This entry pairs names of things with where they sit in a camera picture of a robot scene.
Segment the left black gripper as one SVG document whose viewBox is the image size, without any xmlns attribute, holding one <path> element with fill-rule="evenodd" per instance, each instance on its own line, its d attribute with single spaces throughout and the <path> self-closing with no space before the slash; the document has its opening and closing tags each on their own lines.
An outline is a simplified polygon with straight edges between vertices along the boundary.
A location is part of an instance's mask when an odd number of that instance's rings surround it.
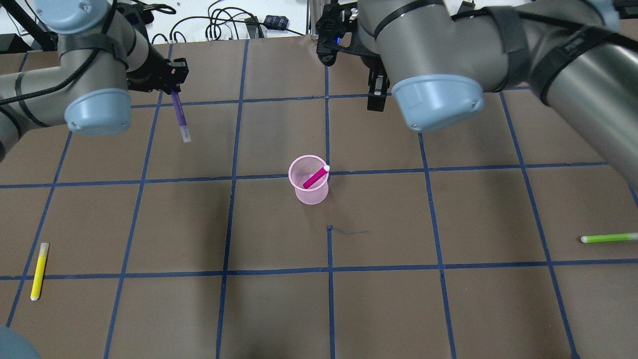
<svg viewBox="0 0 638 359">
<path fill-rule="evenodd" d="M 167 95 L 180 93 L 181 85 L 189 74 L 185 58 L 170 60 L 156 50 L 150 50 L 144 62 L 134 71 L 128 71 L 127 84 L 130 91 L 163 91 Z"/>
</svg>

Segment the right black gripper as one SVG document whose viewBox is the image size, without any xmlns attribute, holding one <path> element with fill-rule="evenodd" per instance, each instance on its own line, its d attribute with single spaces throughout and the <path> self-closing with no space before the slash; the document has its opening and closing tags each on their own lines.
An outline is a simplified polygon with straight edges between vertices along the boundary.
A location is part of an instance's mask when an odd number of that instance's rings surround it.
<svg viewBox="0 0 638 359">
<path fill-rule="evenodd" d="M 357 18 L 357 2 L 340 4 L 337 0 L 331 0 L 323 6 L 321 16 L 316 21 L 318 35 L 316 53 L 323 65 L 335 64 L 339 53 L 358 56 L 366 65 L 372 65 L 380 60 L 380 55 L 365 47 L 358 36 Z M 385 68 L 369 70 L 368 111 L 384 111 L 389 84 Z"/>
</svg>

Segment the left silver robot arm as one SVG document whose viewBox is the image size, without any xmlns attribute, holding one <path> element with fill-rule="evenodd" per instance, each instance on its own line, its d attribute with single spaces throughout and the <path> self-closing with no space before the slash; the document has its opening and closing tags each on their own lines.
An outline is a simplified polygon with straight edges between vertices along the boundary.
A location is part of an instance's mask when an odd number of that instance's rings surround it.
<svg viewBox="0 0 638 359">
<path fill-rule="evenodd" d="M 4 159 L 27 132 L 66 125 L 82 136 L 116 136 L 131 125 L 131 92 L 175 95 L 184 58 L 168 59 L 148 38 L 136 0 L 37 0 L 35 14 L 57 34 L 59 66 L 1 76 Z"/>
</svg>

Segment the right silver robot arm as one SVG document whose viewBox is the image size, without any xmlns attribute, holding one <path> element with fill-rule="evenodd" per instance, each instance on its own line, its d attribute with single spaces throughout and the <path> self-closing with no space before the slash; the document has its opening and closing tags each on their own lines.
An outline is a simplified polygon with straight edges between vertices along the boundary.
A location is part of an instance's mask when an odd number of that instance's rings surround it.
<svg viewBox="0 0 638 359">
<path fill-rule="evenodd" d="M 534 0 L 449 14 L 443 0 L 326 3 L 317 56 L 369 68 L 368 109 L 388 93 L 406 126 L 428 133 L 522 82 L 629 183 L 638 180 L 637 41 L 613 0 Z"/>
</svg>

